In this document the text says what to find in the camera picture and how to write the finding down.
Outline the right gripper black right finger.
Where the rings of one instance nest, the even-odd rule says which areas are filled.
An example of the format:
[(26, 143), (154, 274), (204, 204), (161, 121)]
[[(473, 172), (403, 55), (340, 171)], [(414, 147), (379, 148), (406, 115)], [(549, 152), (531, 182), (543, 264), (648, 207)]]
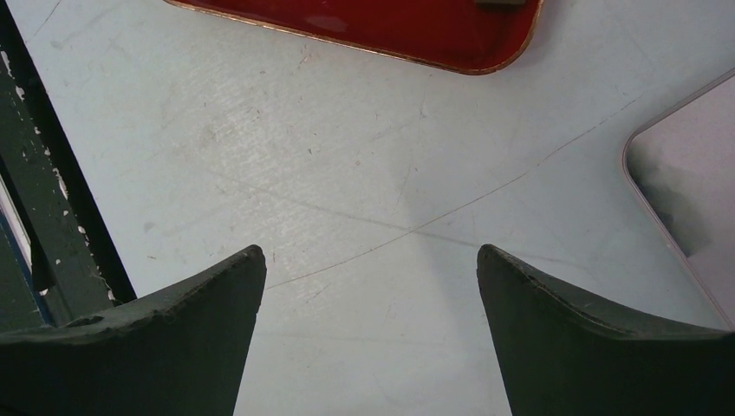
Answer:
[(491, 244), (477, 278), (513, 414), (733, 414), (733, 333), (632, 309)]

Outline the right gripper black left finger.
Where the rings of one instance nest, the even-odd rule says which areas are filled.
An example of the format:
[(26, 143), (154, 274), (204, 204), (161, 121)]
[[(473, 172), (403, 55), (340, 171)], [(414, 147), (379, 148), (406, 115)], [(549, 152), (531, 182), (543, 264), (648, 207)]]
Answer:
[(68, 325), (3, 334), (2, 414), (233, 414), (265, 279), (251, 245)]

